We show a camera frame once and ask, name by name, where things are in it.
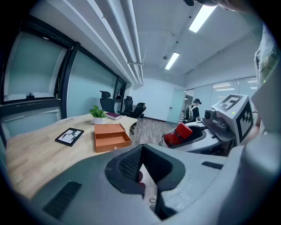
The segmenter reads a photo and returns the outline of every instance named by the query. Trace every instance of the potted plant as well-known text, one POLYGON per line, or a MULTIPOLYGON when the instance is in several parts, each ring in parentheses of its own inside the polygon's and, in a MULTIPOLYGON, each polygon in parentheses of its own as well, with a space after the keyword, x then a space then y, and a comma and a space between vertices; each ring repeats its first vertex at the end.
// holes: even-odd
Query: potted plant
POLYGON ((94 117, 94 124, 102 124, 102 118, 106 118, 104 110, 98 110, 96 105, 93 106, 93 109, 90 109, 90 114, 94 117))

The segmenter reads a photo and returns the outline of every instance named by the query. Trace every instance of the green plant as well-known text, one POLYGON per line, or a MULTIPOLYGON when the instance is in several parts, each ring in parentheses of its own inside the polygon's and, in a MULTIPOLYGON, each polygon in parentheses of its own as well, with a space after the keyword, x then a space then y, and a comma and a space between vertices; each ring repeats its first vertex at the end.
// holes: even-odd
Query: green plant
POLYGON ((93 109, 90 109, 89 112, 93 117, 96 118, 106 118, 104 110, 98 110, 98 107, 96 105, 93 105, 93 109))

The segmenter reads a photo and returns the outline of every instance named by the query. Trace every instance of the red object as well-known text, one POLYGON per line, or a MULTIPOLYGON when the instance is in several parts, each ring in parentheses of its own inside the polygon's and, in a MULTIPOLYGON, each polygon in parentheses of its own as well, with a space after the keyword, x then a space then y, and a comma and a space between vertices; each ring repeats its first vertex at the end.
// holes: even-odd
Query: red object
POLYGON ((191 134, 192 130, 183 123, 180 123, 173 133, 169 133, 164 136, 164 141, 168 147, 179 145, 183 143, 191 134))

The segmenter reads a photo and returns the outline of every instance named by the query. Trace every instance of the white flower pot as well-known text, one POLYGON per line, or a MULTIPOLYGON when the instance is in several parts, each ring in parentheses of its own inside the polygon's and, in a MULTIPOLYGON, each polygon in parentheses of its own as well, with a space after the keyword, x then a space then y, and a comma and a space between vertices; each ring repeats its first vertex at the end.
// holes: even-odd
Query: white flower pot
POLYGON ((102 118, 93 117, 94 124, 102 124, 102 118))

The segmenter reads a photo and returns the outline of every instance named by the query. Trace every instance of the wooden table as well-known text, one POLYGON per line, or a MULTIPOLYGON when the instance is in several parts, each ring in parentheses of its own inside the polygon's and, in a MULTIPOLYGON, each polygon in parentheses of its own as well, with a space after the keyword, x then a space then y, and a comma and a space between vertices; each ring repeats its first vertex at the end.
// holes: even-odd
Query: wooden table
MULTIPOLYGON (((103 123, 120 123, 130 136, 137 119, 122 116, 119 120, 104 118, 103 123)), ((94 124, 90 114, 60 120, 31 133, 19 134, 7 141, 7 167, 16 191, 27 198, 73 164, 97 155, 94 124), (85 132, 72 147, 55 142, 68 128, 85 132)))

